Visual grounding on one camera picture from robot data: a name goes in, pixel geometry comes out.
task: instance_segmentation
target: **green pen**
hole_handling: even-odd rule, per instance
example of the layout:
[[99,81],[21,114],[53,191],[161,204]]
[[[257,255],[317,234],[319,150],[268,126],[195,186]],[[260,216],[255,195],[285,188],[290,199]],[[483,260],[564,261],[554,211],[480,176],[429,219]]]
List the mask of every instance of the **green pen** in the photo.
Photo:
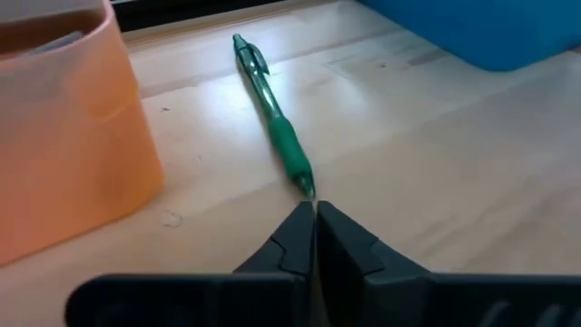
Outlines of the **green pen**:
[[270,72],[261,51],[238,34],[232,38],[234,52],[261,102],[272,146],[279,153],[287,176],[306,196],[314,199],[316,191],[309,159],[302,151],[291,122],[282,114],[281,108],[266,81],[264,75],[270,74]]

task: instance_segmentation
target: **wood grain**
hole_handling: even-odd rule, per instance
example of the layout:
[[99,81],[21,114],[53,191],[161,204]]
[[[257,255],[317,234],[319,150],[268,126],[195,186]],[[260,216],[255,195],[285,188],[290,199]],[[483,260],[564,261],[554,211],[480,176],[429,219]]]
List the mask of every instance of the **wood grain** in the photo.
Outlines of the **wood grain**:
[[321,199],[429,269],[581,273],[578,54],[489,73],[350,1],[271,9],[128,41],[165,191],[0,268],[0,325],[63,325],[101,273],[228,272],[292,210],[235,32],[265,53]]

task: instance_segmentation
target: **blue plastic bin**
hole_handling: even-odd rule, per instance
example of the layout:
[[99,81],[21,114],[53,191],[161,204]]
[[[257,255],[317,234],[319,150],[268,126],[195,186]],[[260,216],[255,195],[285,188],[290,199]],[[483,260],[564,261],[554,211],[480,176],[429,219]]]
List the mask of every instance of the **blue plastic bin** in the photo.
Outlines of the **blue plastic bin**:
[[581,0],[360,0],[467,62],[517,69],[581,45]]

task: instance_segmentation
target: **black tool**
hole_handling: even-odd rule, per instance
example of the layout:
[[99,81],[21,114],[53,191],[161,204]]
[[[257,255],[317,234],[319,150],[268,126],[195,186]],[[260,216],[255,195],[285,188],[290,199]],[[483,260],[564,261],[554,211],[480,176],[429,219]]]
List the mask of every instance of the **black tool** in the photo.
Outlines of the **black tool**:
[[232,274],[98,277],[65,316],[70,327],[307,326],[315,279],[331,326],[581,327],[580,277],[430,272],[328,202],[316,225],[300,204]]

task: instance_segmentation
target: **pen tip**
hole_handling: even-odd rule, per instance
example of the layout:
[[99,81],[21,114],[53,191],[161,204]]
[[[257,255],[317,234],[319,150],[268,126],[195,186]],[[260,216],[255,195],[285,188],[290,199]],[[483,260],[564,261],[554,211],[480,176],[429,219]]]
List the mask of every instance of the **pen tip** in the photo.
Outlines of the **pen tip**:
[[310,200],[315,200],[317,191],[315,191],[315,183],[312,181],[312,176],[304,174],[297,178],[297,185],[300,191],[307,195]]

